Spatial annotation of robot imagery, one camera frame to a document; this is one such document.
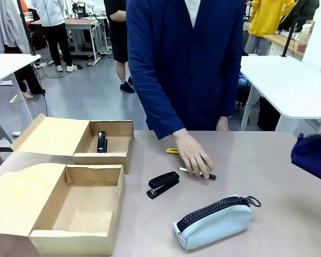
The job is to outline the person's right hand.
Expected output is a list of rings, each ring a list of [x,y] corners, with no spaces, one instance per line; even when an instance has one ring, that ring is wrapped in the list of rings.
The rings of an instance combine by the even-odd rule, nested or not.
[[[209,179],[213,170],[212,160],[202,146],[188,133],[185,128],[172,133],[181,159],[189,175],[199,177],[203,175]]]

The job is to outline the person's left hand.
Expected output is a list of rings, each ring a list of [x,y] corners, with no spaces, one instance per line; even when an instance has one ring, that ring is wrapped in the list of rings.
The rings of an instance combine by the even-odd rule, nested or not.
[[[219,121],[218,121],[217,126],[216,126],[216,131],[223,131],[223,132],[229,131],[229,128],[228,128],[228,117],[221,116],[219,118]]]

